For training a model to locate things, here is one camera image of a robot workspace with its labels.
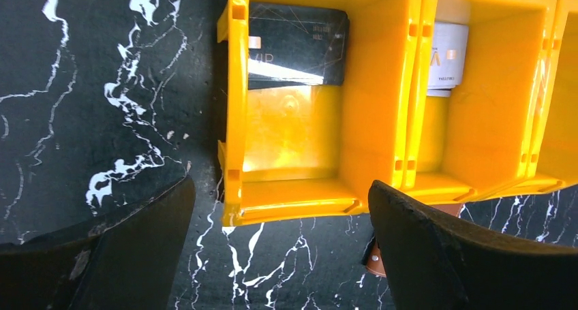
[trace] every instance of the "black object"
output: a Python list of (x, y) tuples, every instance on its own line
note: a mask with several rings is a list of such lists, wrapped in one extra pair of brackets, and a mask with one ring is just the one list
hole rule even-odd
[(507, 236), (380, 181), (369, 213), (398, 309), (578, 309), (578, 251)]
[(0, 245), (0, 309), (165, 309), (195, 200), (154, 198), (23, 245)]
[(251, 3), (249, 88), (343, 84), (348, 32), (341, 10)]

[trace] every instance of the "yellow container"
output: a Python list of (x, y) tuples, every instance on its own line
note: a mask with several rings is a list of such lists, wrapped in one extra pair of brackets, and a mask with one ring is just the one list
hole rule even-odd
[[(482, 200), (526, 177), (556, 0), (422, 0), (402, 189), (428, 204)], [(427, 97), (435, 21), (470, 28), (463, 82)]]
[(345, 11), (345, 81), (248, 91), (249, 0), (228, 0), (223, 224), (367, 212), (374, 179), (401, 185), (420, 0), (250, 1)]
[(558, 0), (531, 163), (536, 176), (495, 196), (548, 193), (578, 183), (578, 0)]

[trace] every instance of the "brown cylindrical object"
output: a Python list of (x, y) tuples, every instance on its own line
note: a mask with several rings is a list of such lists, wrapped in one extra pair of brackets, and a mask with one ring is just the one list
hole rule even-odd
[[(432, 207), (457, 217), (459, 215), (459, 211), (461, 210), (462, 206), (463, 203), (454, 203), (454, 204), (437, 204)], [(383, 262), (381, 261), (381, 251), (379, 250), (377, 242), (374, 245), (374, 248), (371, 250), (371, 253), (369, 254), (367, 263), (365, 264), (365, 268), (367, 269), (367, 271), (369, 271), (374, 275), (386, 277), (385, 268), (383, 268)]]

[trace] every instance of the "black marble surface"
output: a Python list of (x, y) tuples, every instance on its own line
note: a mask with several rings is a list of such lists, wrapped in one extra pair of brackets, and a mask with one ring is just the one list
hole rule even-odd
[[(226, 46), (214, 41), (225, 2), (0, 0), (0, 243), (188, 172), (198, 195), (169, 309), (392, 309), (387, 280), (361, 264), (368, 215), (221, 226)], [(468, 204), (461, 217), (574, 245), (577, 192)]]

